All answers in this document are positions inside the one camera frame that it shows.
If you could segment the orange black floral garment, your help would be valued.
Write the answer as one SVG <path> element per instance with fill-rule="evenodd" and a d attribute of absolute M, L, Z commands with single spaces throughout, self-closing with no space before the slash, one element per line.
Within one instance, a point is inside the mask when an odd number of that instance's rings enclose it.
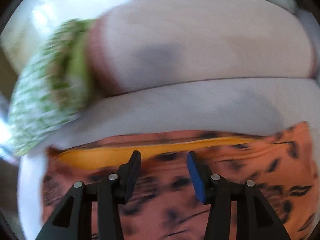
<path fill-rule="evenodd" d="M 291 239 L 306 239 L 319 202 L 319 178 L 307 122 L 269 136 L 214 131 L 119 135 L 61 150 L 47 150 L 42 183 L 46 221 L 74 182 L 102 180 L 142 155 L 134 194 L 120 206 L 126 239 L 203 239 L 209 206 L 197 198 L 187 170 L 194 151 L 228 181 L 256 183 Z"/>

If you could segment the pale lilac quilted mattress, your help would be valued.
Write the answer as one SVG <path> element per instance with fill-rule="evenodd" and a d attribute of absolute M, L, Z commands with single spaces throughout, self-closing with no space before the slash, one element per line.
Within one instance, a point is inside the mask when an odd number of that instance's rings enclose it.
<path fill-rule="evenodd" d="M 70 148 L 123 134 L 179 130 L 269 135 L 307 121 L 319 161 L 319 86 L 312 79 L 249 78 L 183 83 L 106 98 L 21 158 L 18 214 L 26 239 L 42 228 L 48 146 Z"/>

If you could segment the green white patterned pillow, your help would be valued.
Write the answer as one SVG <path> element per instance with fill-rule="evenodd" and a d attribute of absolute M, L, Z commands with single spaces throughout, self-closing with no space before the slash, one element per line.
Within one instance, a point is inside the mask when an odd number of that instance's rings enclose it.
<path fill-rule="evenodd" d="M 64 22 L 23 68 L 8 114 L 15 156 L 27 154 L 50 133 L 77 119 L 91 101 L 93 77 L 85 48 L 93 23 Z"/>

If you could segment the pink bolster cushion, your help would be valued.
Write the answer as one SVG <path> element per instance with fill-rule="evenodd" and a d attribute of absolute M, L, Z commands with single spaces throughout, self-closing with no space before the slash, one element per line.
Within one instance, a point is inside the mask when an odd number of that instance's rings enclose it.
<path fill-rule="evenodd" d="M 106 96 L 212 79 L 309 78 L 317 62 L 298 18 L 266 0 L 132 0 L 93 23 L 86 54 Z"/>

